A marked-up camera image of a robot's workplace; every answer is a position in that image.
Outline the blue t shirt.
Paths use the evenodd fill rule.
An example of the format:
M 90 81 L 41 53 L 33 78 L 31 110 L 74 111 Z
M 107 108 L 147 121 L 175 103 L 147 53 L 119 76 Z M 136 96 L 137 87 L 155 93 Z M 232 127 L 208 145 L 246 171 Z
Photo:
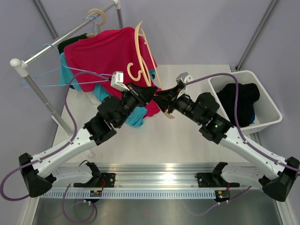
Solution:
M 252 106 L 252 108 L 250 109 L 250 113 L 249 113 L 249 124 L 253 124 L 254 120 L 255 120 L 255 109 L 254 106 Z

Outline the black t shirt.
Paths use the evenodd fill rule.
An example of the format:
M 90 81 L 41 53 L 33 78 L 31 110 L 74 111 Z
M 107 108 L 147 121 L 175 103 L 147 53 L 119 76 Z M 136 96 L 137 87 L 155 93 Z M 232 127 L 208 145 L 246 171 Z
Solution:
M 235 84 L 227 84 L 221 91 L 217 93 L 229 120 L 236 126 L 234 117 L 235 105 Z M 237 104 L 237 118 L 241 128 L 249 126 L 250 109 L 256 101 L 260 98 L 260 92 L 256 84 L 239 83 L 238 104 Z

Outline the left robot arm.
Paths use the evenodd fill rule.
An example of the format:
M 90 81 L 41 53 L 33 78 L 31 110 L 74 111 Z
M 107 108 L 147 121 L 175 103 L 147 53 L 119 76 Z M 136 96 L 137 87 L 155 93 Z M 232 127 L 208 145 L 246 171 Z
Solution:
M 97 114 L 83 128 L 56 146 L 31 156 L 19 157 L 21 174 L 30 197 L 38 197 L 53 186 L 73 184 L 76 188 L 92 188 L 100 184 L 101 172 L 95 163 L 87 162 L 76 167 L 62 164 L 80 153 L 101 145 L 117 133 L 135 108 L 144 107 L 153 99 L 157 87 L 125 86 L 121 98 L 106 97 L 98 106 Z

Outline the light blue wire hanger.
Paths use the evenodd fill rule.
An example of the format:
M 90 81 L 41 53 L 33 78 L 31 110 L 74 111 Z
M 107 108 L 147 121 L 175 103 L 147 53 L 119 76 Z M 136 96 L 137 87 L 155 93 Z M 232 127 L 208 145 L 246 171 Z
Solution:
M 59 52 L 58 47 L 55 47 L 52 44 L 45 44 L 44 46 L 52 46 L 52 47 L 54 47 L 57 50 L 57 52 Z M 38 75 L 35 78 L 33 78 L 33 81 L 36 81 L 38 78 L 41 78 L 41 77 L 44 77 L 44 76 L 48 76 L 51 73 L 56 72 L 56 71 L 59 70 L 60 71 L 60 80 L 59 80 L 59 83 L 58 84 L 51 84 L 51 85 L 39 85 L 38 87 L 64 87 L 64 86 L 67 86 L 67 84 L 74 77 L 73 72 L 71 71 L 72 69 L 74 69 L 77 72 L 77 74 L 83 72 L 84 74 L 88 74 L 88 75 L 96 75 L 96 73 L 91 72 L 91 71 L 81 70 L 81 69 L 69 67 L 68 64 L 67 64 L 67 61 L 66 61 L 64 53 L 59 53 L 59 61 L 60 61 L 60 64 L 59 64 L 58 68 L 55 68 L 53 70 L 50 70 L 50 71 L 48 71 L 48 72 L 46 72 L 44 74 Z M 103 82 L 107 83 L 109 81 L 109 78 L 111 76 L 112 76 L 111 74 L 100 74 L 100 78 L 104 79 L 104 81 L 100 81 L 100 83 L 103 83 Z M 26 81 L 25 81 L 25 78 L 24 78 L 24 80 L 21 81 L 20 86 L 23 87 L 23 88 L 30 88 L 30 86 L 25 85 L 25 82 Z M 76 80 L 76 78 L 75 78 L 70 83 L 70 86 L 72 85 L 75 90 L 81 91 L 82 89 L 80 87 L 80 84 L 83 85 L 83 84 L 96 84 L 96 83 L 97 83 L 97 81 L 78 82 Z

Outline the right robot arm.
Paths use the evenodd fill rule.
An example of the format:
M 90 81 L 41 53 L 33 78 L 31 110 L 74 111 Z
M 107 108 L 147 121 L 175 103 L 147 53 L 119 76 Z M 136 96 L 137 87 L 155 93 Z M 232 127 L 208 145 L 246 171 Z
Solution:
M 234 151 L 254 166 L 243 168 L 220 162 L 208 178 L 199 179 L 212 187 L 248 185 L 261 188 L 276 201 L 287 199 L 298 176 L 299 160 L 278 156 L 246 138 L 236 126 L 217 113 L 219 104 L 209 92 L 192 101 L 189 95 L 180 94 L 180 86 L 177 85 L 157 92 L 153 100 L 165 113 L 180 112 L 200 126 L 199 131 L 206 140 Z

